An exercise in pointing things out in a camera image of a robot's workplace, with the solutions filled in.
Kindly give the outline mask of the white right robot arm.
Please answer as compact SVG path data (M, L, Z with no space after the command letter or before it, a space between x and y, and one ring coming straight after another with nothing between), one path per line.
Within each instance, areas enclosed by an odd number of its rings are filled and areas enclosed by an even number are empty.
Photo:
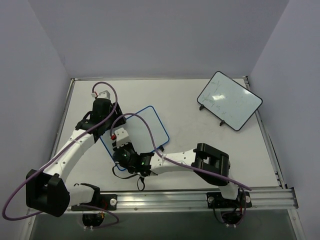
M206 183L220 190L217 207L244 208L248 206L246 187L231 177L229 155L206 144L199 143L188 151L160 154L137 153L131 143L113 148L113 160L131 175L141 179L164 173L191 171Z

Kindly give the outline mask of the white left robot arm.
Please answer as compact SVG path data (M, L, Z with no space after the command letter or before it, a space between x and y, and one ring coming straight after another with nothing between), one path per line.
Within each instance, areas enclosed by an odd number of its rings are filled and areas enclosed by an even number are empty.
M102 197L100 188L89 183L66 186L66 180L84 153L111 129L122 115L117 102L97 97L92 110L76 124L71 137L43 170L30 170L26 175L26 205L49 215L60 217L68 207L84 204L97 209Z

